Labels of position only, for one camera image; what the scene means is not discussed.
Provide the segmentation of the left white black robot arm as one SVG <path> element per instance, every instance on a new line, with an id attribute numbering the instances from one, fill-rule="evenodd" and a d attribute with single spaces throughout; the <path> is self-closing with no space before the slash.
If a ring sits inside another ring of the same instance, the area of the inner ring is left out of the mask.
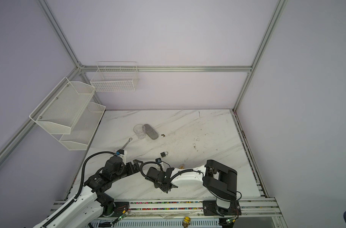
<path id="1" fill-rule="evenodd" d="M 112 183 L 140 172 L 142 161 L 125 164 L 119 156 L 106 161 L 103 168 L 81 182 L 76 195 L 63 204 L 36 228 L 82 228 L 104 212 L 113 213 L 114 198 L 106 194 Z"/>

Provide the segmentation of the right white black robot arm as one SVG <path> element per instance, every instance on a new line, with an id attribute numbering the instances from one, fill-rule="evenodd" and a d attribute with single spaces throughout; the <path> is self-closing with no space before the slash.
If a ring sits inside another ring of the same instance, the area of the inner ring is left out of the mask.
<path id="1" fill-rule="evenodd" d="M 165 193 L 182 185 L 200 183 L 216 198 L 214 208 L 221 216 L 228 214 L 231 207 L 236 209 L 235 203 L 242 197 L 237 191 L 237 171 L 215 160 L 207 160 L 205 165 L 188 169 L 164 169 L 161 163 L 149 161 L 141 164 L 140 173 Z"/>

